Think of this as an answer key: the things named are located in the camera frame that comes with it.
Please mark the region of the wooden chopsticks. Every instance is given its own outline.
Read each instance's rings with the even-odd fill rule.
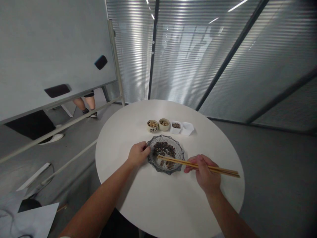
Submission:
[[[158,155],[157,157],[161,160],[166,160],[166,161],[170,161],[170,162],[174,162],[174,163],[178,163],[178,164],[182,164],[182,165],[189,165],[191,167],[198,168],[198,164],[194,164],[194,163],[191,163],[189,161],[168,158],[168,157],[162,156],[162,155]],[[208,165],[208,168],[211,172],[214,172],[217,174],[223,174],[223,175],[228,175],[228,176],[240,178],[239,173],[235,170],[228,170],[228,169],[223,169],[223,168],[214,167],[214,166],[210,166],[210,165]]]

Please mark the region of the person's left hand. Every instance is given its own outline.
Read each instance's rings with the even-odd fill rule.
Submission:
[[[126,160],[132,166],[140,166],[146,159],[146,157],[150,154],[151,147],[147,147],[147,143],[145,141],[134,144],[130,150],[128,159]]]

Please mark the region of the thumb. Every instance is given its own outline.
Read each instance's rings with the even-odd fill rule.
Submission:
[[[206,162],[204,161],[201,155],[197,155],[197,164],[198,164],[199,172],[202,176],[210,173],[208,165],[206,164]]]
[[[150,152],[151,152],[151,147],[148,146],[148,147],[146,147],[145,150],[142,151],[142,154],[144,154],[145,156],[148,156],[150,154]]]

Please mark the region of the small container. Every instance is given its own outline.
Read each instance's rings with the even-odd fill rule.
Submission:
[[[161,122],[167,122],[167,126],[162,125]],[[170,125],[171,125],[171,123],[169,122],[169,120],[162,118],[159,120],[158,127],[161,131],[168,131]]]
[[[182,135],[189,136],[194,131],[193,124],[189,122],[183,122],[182,126],[183,126],[183,129],[181,131]]]
[[[149,122],[155,122],[155,123],[157,124],[157,126],[156,126],[156,127],[150,127],[150,126],[148,125]],[[158,124],[158,122],[157,122],[156,120],[149,120],[149,121],[146,123],[146,129],[148,130],[148,132],[154,133],[154,132],[156,132],[156,131],[159,130],[159,124]]]
[[[180,125],[180,128],[174,128],[173,127],[173,124],[174,123],[178,123],[179,125]],[[169,132],[170,133],[172,133],[172,134],[179,134],[180,133],[180,131],[181,131],[181,129],[182,129],[182,124],[180,123],[180,122],[178,122],[178,121],[172,121],[171,122],[171,129],[169,130]]]

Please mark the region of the table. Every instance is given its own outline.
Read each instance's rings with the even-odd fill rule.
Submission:
[[[146,123],[161,118],[190,122],[190,136],[158,131],[150,133]],[[157,135],[171,136],[185,150],[185,159],[205,154],[220,167],[237,170],[240,179],[221,175],[221,190],[239,212],[244,198],[244,173],[240,159],[225,134],[199,112],[170,101],[145,100],[127,105],[113,114],[103,126],[96,146],[96,167],[103,183],[127,159],[130,148]],[[141,230],[162,237],[213,237],[221,232],[195,173],[159,173],[145,163],[132,175],[117,209]]]

